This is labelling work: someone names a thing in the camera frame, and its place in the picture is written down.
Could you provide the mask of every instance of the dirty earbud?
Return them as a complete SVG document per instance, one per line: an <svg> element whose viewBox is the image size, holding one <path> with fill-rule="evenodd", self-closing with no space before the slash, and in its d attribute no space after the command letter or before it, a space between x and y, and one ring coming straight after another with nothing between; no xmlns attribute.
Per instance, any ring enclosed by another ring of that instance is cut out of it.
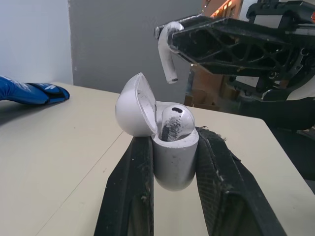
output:
<svg viewBox="0 0 315 236"><path fill-rule="evenodd" d="M176 104L162 112L161 140L172 142L189 135L195 129L195 120L190 110Z"/></svg>

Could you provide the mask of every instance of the gray wall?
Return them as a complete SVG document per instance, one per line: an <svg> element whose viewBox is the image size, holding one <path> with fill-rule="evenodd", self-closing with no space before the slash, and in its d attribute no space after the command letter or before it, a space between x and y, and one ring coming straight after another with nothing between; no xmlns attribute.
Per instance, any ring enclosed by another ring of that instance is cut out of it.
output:
<svg viewBox="0 0 315 236"><path fill-rule="evenodd" d="M142 72L159 101L183 103L189 64L174 57L179 81L169 85L154 28L197 14L198 0L69 0L74 84L121 92Z"/></svg>
<svg viewBox="0 0 315 236"><path fill-rule="evenodd" d="M72 84L67 0L0 1L0 74Z"/></svg>

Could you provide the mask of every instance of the black mechanical part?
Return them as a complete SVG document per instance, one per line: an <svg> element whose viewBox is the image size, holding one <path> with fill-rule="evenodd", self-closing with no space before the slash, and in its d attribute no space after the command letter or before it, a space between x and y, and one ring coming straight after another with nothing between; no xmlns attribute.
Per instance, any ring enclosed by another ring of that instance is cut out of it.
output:
<svg viewBox="0 0 315 236"><path fill-rule="evenodd" d="M196 177L211 236L285 236L253 175L214 132L198 129Z"/></svg>
<svg viewBox="0 0 315 236"><path fill-rule="evenodd" d="M256 17L279 16L278 29ZM171 34L169 47L213 74L258 77L256 88L229 84L264 101L287 100L315 75L315 6L303 1L264 2L249 7L250 23L201 15L178 20L184 30ZM156 28L155 37L164 26Z"/></svg>
<svg viewBox="0 0 315 236"><path fill-rule="evenodd" d="M153 236L152 140L133 138L108 178L94 236Z"/></svg>
<svg viewBox="0 0 315 236"><path fill-rule="evenodd" d="M293 30L297 24L314 23L315 6L304 1L261 2L254 3L248 8L246 17L254 23L257 15L282 16L279 29Z"/></svg>
<svg viewBox="0 0 315 236"><path fill-rule="evenodd" d="M252 174L214 132L197 128L196 177L210 236L285 236ZM107 181L95 236L153 236L151 138L133 138Z"/></svg>

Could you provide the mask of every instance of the white wall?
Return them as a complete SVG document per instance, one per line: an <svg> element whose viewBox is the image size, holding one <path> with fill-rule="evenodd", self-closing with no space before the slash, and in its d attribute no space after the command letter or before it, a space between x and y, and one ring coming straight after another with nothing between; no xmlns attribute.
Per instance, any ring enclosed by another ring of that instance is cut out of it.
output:
<svg viewBox="0 0 315 236"><path fill-rule="evenodd" d="M67 0L0 0L0 74L73 83Z"/></svg>

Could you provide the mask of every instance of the white table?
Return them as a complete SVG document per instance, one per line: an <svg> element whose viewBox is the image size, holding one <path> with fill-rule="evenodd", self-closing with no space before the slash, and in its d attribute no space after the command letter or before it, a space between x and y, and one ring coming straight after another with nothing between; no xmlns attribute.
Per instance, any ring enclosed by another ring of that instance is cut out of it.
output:
<svg viewBox="0 0 315 236"><path fill-rule="evenodd" d="M1 236L94 234L107 178L132 137L115 121L118 94L62 86L71 95L62 104L30 108L0 102ZM206 125L226 138L255 176L287 235L314 235L315 195L266 124L191 110L197 126ZM195 180L181 192L157 183L154 191L155 236L207 235Z"/></svg>

